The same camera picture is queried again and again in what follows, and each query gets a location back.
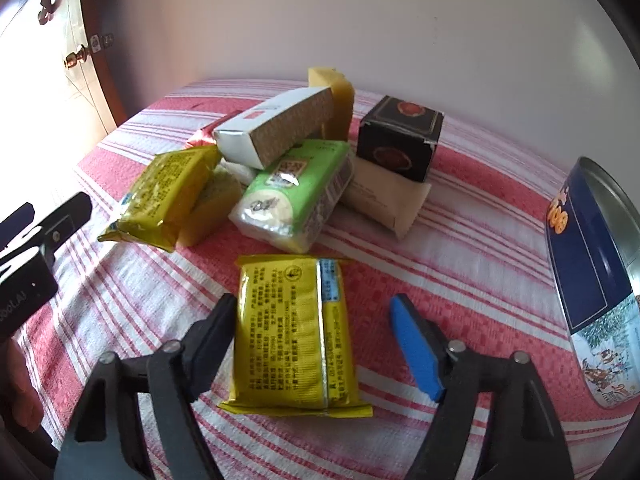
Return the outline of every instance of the black box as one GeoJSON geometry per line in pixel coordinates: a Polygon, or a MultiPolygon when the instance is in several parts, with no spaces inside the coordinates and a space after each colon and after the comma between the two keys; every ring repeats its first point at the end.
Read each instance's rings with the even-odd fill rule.
{"type": "Polygon", "coordinates": [[[444,115],[385,96],[360,121],[356,154],[416,182],[424,182],[444,115]]]}

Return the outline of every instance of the striped tablecloth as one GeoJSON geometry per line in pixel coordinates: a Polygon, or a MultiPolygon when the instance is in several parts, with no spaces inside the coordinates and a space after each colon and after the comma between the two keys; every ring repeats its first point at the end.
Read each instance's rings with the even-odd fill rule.
{"type": "MultiPolygon", "coordinates": [[[[176,150],[194,130],[247,108],[293,81],[208,80],[141,111],[106,137],[57,183],[56,202],[84,190],[92,220],[60,251],[60,292],[20,331],[19,341],[45,406],[45,426],[60,444],[73,406],[98,356],[149,354],[184,335],[224,292],[236,293],[240,254],[268,253],[230,223],[193,250],[96,242],[117,201],[155,153],[176,150]]],[[[351,125],[382,95],[358,92],[351,125]]],[[[487,130],[446,118],[430,170],[433,188],[404,241],[338,206],[314,250],[354,262],[344,268],[360,392],[374,417],[266,418],[217,409],[228,393],[230,354],[211,391],[194,405],[213,456],[228,478],[403,478],[428,430],[434,404],[412,380],[388,325],[398,292],[473,349],[533,361],[558,411],[577,478],[606,457],[636,402],[604,410],[591,399],[569,343],[546,259],[542,218],[564,173],[487,130]]],[[[472,475],[488,415],[481,399],[462,474],[472,475]]],[[[150,456],[169,477],[148,399],[150,456]]]]}

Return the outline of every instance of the metal tin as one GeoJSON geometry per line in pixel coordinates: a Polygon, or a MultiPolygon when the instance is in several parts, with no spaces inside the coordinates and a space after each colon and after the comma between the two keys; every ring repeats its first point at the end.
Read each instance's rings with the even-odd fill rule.
{"type": "Polygon", "coordinates": [[[612,408],[640,394],[640,215],[581,157],[549,205],[545,235],[584,380],[612,408]]]}

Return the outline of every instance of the beige wrapper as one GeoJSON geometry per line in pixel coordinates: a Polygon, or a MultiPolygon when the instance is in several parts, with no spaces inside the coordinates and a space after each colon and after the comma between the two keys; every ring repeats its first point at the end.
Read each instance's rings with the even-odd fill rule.
{"type": "Polygon", "coordinates": [[[414,182],[354,157],[353,180],[340,202],[388,227],[399,240],[414,224],[431,184],[414,182]]]}

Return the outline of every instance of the hand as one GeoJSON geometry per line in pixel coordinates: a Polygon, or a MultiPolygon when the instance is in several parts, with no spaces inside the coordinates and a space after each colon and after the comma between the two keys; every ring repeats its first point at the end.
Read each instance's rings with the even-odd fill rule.
{"type": "Polygon", "coordinates": [[[42,422],[44,409],[40,397],[31,384],[27,363],[22,350],[13,339],[7,342],[6,366],[9,382],[14,387],[15,398],[12,405],[14,420],[28,431],[36,431],[42,422]]]}

